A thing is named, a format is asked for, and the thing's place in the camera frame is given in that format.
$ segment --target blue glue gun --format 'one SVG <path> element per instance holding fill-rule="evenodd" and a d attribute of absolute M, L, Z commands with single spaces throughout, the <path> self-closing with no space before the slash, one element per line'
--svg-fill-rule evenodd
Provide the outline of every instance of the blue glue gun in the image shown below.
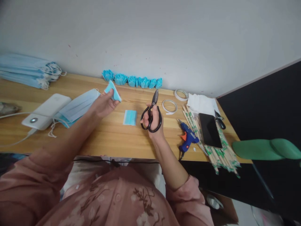
<path fill-rule="evenodd" d="M 182 139 L 184 140 L 184 143 L 181 146 L 179 146 L 179 150 L 182 152 L 180 158 L 181 161 L 182 158 L 184 157 L 185 152 L 188 151 L 188 148 L 191 145 L 191 143 L 198 143 L 200 142 L 200 140 L 195 136 L 194 132 L 184 122 L 182 122 L 180 119 L 178 120 L 181 124 L 181 129 L 185 133 L 183 136 L 181 136 Z"/>

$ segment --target pink shirt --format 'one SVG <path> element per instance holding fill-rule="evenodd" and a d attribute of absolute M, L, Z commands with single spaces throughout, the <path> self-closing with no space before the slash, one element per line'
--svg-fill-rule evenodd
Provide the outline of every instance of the pink shirt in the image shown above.
<path fill-rule="evenodd" d="M 45 169 L 24 158 L 0 179 L 0 225 L 213 225 L 210 208 L 189 176 L 166 199 L 131 167 L 98 172 L 67 190 L 64 171 Z"/>

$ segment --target small scissors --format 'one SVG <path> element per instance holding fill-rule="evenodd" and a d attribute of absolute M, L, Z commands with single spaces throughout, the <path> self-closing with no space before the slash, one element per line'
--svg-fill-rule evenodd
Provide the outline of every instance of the small scissors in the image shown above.
<path fill-rule="evenodd" d="M 148 126 L 146 127 L 146 128 L 144 128 L 144 126 L 143 126 L 143 123 L 141 123 L 141 127 L 142 127 L 142 129 L 144 129 L 144 130 L 147 130 L 148 129 L 148 131 L 150 131 L 150 132 L 157 132 L 159 129 L 160 129 L 160 127 L 161 127 L 161 124 L 162 124 L 162 116 L 161 116 L 161 112 L 160 112 L 160 110 L 159 110 L 159 107 L 157 106 L 157 108 L 158 108 L 158 112 L 159 112 L 159 125 L 158 125 L 158 127 L 155 129 L 155 130 L 151 130 L 151 123 L 153 122 L 153 116 L 150 114 L 151 113 L 151 109 L 153 108 L 153 106 L 155 105 L 155 104 L 157 104 L 157 101 L 158 101 L 158 96 L 159 96 L 159 90 L 157 89 L 156 91 L 155 91 L 155 94 L 154 94 L 154 96 L 153 96 L 153 100 L 152 100 L 152 102 L 151 102 L 151 106 L 150 107 L 147 107 L 145 110 L 144 110 L 144 112 L 143 112 L 143 114 L 141 115 L 141 120 L 143 119 L 143 116 L 144 116 L 144 114 L 148 111 Z"/>

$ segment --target white power bank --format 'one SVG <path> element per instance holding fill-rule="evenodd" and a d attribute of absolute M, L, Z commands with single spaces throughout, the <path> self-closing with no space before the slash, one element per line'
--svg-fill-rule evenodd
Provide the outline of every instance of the white power bank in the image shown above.
<path fill-rule="evenodd" d="M 22 121 L 22 125 L 38 130 L 45 130 L 52 122 L 51 117 L 70 102 L 70 97 L 61 94 L 53 94 L 48 100 L 34 110 L 33 113 L 27 116 Z"/>

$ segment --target hand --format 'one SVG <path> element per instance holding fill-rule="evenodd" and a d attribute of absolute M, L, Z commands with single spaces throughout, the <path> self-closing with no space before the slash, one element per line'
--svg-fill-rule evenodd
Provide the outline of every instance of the hand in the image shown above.
<path fill-rule="evenodd" d="M 105 116 L 109 115 L 115 107 L 120 103 L 118 100 L 114 101 L 111 97 L 114 95 L 114 90 L 106 93 L 102 93 L 92 104 L 89 109 L 89 112 L 96 114 L 100 119 L 103 119 Z"/>
<path fill-rule="evenodd" d="M 153 115 L 153 122 L 151 123 L 150 129 L 155 130 L 157 126 L 159 125 L 159 111 L 157 105 L 154 105 L 151 111 L 151 114 Z M 145 127 L 149 124 L 149 115 L 148 111 L 144 114 L 143 119 L 140 121 L 140 123 L 144 123 Z M 164 132 L 163 132 L 163 117 L 162 117 L 162 124 L 160 129 L 157 132 L 151 133 L 148 131 L 148 135 L 151 138 L 152 141 L 157 141 L 159 139 L 165 138 Z"/>

